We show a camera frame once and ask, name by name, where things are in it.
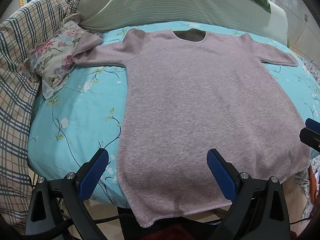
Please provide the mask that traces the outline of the mauve fleece sweater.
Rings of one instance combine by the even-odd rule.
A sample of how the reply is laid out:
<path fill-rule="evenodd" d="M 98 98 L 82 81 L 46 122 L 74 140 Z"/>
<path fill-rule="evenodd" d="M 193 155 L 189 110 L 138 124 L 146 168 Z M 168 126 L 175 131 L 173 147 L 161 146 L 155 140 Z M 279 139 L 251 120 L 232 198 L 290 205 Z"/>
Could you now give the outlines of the mauve fleece sweater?
<path fill-rule="evenodd" d="M 290 54 L 248 34 L 130 29 L 103 44 L 84 33 L 79 66 L 126 68 L 127 98 L 117 178 L 140 226 L 227 205 L 208 165 L 215 148 L 252 177 L 285 181 L 306 169 L 304 121 L 266 63 L 296 67 Z"/>

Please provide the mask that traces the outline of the plaid beige blanket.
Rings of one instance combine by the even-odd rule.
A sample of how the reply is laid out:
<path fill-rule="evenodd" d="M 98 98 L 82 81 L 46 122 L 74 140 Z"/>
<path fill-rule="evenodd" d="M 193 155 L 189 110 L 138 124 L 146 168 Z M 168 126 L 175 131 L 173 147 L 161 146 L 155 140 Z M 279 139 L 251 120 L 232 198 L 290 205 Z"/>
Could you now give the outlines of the plaid beige blanket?
<path fill-rule="evenodd" d="M 25 232 L 31 200 L 28 138 L 39 82 L 23 74 L 27 55 L 56 33 L 80 0 L 32 0 L 1 23 L 1 223 Z"/>

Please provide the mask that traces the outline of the floral print small pillow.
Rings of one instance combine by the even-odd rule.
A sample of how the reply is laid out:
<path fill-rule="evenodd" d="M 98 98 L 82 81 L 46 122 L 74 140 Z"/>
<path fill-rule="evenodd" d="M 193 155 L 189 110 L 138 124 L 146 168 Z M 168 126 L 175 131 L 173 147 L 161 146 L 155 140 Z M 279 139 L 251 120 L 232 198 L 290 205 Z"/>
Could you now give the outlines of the floral print small pillow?
<path fill-rule="evenodd" d="M 70 20 L 28 53 L 23 63 L 23 74 L 31 81 L 41 82 L 45 99 L 53 97 L 67 82 L 74 65 L 72 55 L 85 32 L 75 20 Z"/>

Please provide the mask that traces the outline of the green striped pillow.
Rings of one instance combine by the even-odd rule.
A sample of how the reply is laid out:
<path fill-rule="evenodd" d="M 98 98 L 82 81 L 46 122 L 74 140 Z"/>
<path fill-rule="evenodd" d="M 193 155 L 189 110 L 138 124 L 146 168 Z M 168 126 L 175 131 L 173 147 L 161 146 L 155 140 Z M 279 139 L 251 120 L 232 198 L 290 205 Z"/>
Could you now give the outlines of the green striped pillow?
<path fill-rule="evenodd" d="M 84 29 L 106 32 L 121 27 L 186 21 L 245 31 L 287 44 L 285 11 L 269 3 L 266 11 L 252 0 L 80 0 Z"/>

